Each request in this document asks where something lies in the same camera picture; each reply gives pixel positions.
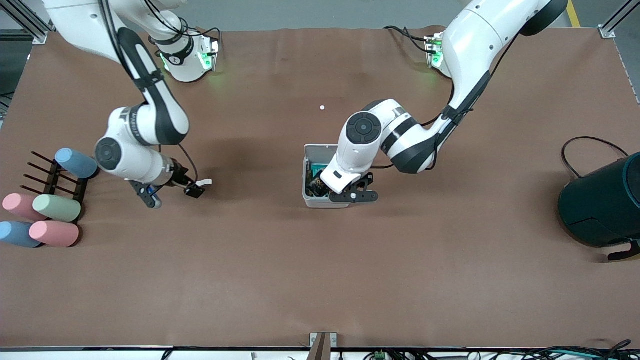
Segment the pink cup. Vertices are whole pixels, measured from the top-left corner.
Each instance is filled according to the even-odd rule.
[[[80,235],[77,225],[59,221],[38,221],[29,228],[29,236],[55,247],[73,245]]]
[[[7,195],[2,201],[2,207],[10,213],[19,217],[41,221],[47,217],[33,209],[33,201],[36,199],[33,195],[25,195],[22,193],[12,193]]]

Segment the blue cup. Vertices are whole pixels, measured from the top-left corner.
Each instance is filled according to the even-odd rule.
[[[30,222],[3,221],[0,222],[0,241],[21,247],[36,247],[41,243],[29,236]]]
[[[78,179],[87,179],[98,171],[98,164],[93,158],[68,147],[56,152],[56,161]]]

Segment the table surface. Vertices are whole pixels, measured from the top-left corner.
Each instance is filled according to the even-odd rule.
[[[225,33],[218,70],[168,80],[214,186],[198,200],[164,189],[151,210],[101,174],[77,246],[0,245],[0,345],[291,346],[314,331],[349,347],[640,341],[640,262],[602,263],[609,249],[576,242],[556,214],[567,139],[637,151],[640,110],[596,29],[519,38],[436,170],[377,170],[379,201],[348,209],[305,207],[304,145],[335,143],[376,99],[432,119],[451,82],[383,30]],[[91,154],[111,111],[140,101],[118,64],[51,34],[0,131],[0,196],[34,185],[30,151]],[[577,142],[568,156],[588,172],[617,154]]]

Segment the metal frame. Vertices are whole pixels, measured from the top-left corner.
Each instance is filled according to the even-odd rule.
[[[34,45],[47,42],[47,33],[53,29],[21,0],[0,0],[0,8],[33,36]]]
[[[602,38],[615,38],[616,33],[614,30],[616,27],[638,6],[640,6],[640,0],[625,0],[622,6],[604,24],[598,25],[600,36]]]

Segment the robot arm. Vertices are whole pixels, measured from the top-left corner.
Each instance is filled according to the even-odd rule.
[[[140,37],[98,0],[44,2],[67,42],[121,63],[145,98],[142,104],[116,109],[109,116],[108,130],[95,147],[100,168],[141,184],[178,184],[188,195],[199,197],[203,190],[186,177],[187,170],[150,148],[180,144],[189,120]]]
[[[518,33],[534,35],[553,22],[567,0],[474,0],[432,42],[432,64],[453,80],[449,104],[424,129],[395,100],[377,101],[352,115],[340,134],[338,151],[321,174],[335,193],[369,171],[381,149],[400,172],[430,170],[437,152],[491,80],[490,66]]]

